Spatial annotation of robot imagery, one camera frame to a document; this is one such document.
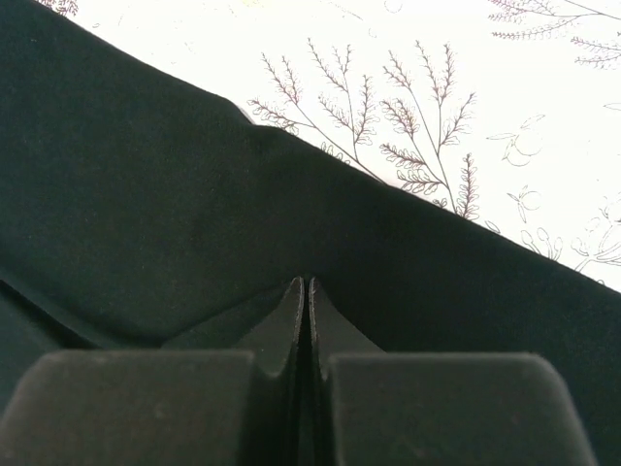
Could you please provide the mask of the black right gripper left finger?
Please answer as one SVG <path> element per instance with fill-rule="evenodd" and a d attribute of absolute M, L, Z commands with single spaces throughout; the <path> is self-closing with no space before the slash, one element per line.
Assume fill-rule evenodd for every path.
<path fill-rule="evenodd" d="M 5 465 L 292 465 L 305 284 L 227 349 L 63 349 L 21 377 Z"/>

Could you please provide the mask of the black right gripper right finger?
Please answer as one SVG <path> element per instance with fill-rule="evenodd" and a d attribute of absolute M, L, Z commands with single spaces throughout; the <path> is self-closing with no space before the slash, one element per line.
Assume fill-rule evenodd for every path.
<path fill-rule="evenodd" d="M 308 288 L 319 465 L 593 465 L 568 388 L 531 353 L 385 352 Z"/>

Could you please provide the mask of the black t shirt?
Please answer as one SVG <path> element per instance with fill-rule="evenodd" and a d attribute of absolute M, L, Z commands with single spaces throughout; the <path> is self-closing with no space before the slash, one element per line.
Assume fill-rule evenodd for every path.
<path fill-rule="evenodd" d="M 532 351 L 620 461 L 620 296 L 164 74 L 1 5 L 1 282 L 100 347 L 219 342 L 317 277 L 395 351 Z"/>

